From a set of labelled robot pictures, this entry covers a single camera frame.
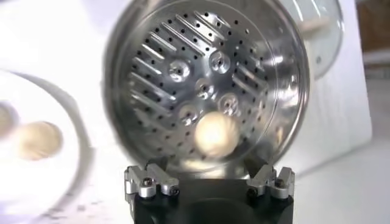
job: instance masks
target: white dough ball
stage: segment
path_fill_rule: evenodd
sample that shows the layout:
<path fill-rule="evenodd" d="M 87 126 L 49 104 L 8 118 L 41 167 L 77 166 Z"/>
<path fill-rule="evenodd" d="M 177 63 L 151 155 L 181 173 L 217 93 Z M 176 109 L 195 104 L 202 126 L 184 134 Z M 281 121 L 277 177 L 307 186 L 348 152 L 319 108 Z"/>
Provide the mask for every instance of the white dough ball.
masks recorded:
<path fill-rule="evenodd" d="M 11 111 L 6 106 L 0 105 L 0 139 L 5 137 L 14 125 L 15 120 Z"/>
<path fill-rule="evenodd" d="M 39 160 L 56 154 L 62 144 L 60 130 L 48 122 L 23 125 L 16 131 L 18 154 L 22 159 Z"/>
<path fill-rule="evenodd" d="M 196 125 L 195 144 L 205 155 L 221 158 L 231 154 L 239 141 L 239 126 L 221 112 L 206 114 Z"/>

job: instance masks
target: metal clamp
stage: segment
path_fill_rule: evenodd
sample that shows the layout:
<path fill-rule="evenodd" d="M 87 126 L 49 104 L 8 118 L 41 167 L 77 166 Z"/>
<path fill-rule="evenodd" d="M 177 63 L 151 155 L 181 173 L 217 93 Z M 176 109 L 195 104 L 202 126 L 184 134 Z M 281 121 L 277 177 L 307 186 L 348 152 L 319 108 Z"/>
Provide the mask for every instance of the metal clamp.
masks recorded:
<path fill-rule="evenodd" d="M 140 197 L 151 198 L 156 194 L 155 181 L 138 166 L 129 166 L 124 172 L 124 179 L 127 202 L 130 201 L 128 195 L 138 193 Z"/>
<path fill-rule="evenodd" d="M 295 173 L 291 168 L 283 167 L 278 178 L 270 185 L 274 198 L 286 199 L 294 196 Z"/>
<path fill-rule="evenodd" d="M 175 196 L 179 194 L 179 180 L 170 177 L 156 164 L 149 164 L 146 170 L 138 166 L 129 166 L 124 172 L 126 201 L 131 203 L 132 196 L 138 194 L 142 198 L 156 195 L 157 184 L 162 194 Z"/>
<path fill-rule="evenodd" d="M 248 194 L 251 197 L 259 197 L 265 194 L 266 186 L 276 178 L 276 170 L 270 165 L 263 165 L 253 179 L 246 181 L 249 186 Z"/>
<path fill-rule="evenodd" d="M 286 199 L 294 196 L 295 173 L 291 168 L 283 167 L 276 177 L 276 170 L 270 165 L 264 165 L 253 179 L 246 181 L 248 196 L 259 197 L 265 194 L 269 188 L 271 196 L 278 199 Z"/>
<path fill-rule="evenodd" d="M 161 186 L 161 193 L 168 196 L 179 194 L 179 180 L 169 176 L 156 164 L 146 167 L 147 173 Z"/>

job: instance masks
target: black metal base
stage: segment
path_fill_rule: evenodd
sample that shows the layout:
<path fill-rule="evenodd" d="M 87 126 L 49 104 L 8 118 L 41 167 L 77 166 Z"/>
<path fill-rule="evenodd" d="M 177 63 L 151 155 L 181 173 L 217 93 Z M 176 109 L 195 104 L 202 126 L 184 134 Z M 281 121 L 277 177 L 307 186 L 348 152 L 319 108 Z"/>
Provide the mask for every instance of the black metal base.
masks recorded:
<path fill-rule="evenodd" d="M 245 180 L 180 180 L 180 194 L 133 199 L 135 224 L 291 224 L 294 200 L 253 198 Z"/>

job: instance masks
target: perforated metal drum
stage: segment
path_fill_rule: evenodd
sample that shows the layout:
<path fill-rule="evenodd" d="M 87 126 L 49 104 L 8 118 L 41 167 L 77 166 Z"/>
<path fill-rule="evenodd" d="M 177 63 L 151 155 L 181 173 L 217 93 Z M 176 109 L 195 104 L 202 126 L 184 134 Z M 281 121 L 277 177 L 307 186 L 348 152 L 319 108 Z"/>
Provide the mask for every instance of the perforated metal drum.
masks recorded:
<path fill-rule="evenodd" d="M 237 177 L 244 158 L 273 163 L 288 148 L 309 78 L 303 43 L 277 1 L 135 0 L 108 45 L 104 97 L 138 162 L 169 156 L 171 173 Z M 240 126 L 225 158 L 194 144 L 197 122 L 211 111 Z"/>

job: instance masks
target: white plate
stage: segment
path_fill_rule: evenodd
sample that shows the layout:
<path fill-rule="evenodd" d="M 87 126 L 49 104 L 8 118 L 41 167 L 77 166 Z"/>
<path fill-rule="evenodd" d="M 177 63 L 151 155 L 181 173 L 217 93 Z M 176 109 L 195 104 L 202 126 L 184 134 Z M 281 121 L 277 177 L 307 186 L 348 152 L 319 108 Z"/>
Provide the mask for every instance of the white plate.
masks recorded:
<path fill-rule="evenodd" d="M 19 124 L 46 121 L 62 132 L 63 145 L 52 158 L 24 161 L 10 138 L 0 141 L 0 223 L 29 222 L 55 206 L 77 173 L 80 147 L 64 108 L 39 86 L 0 71 L 0 102 L 16 110 Z"/>

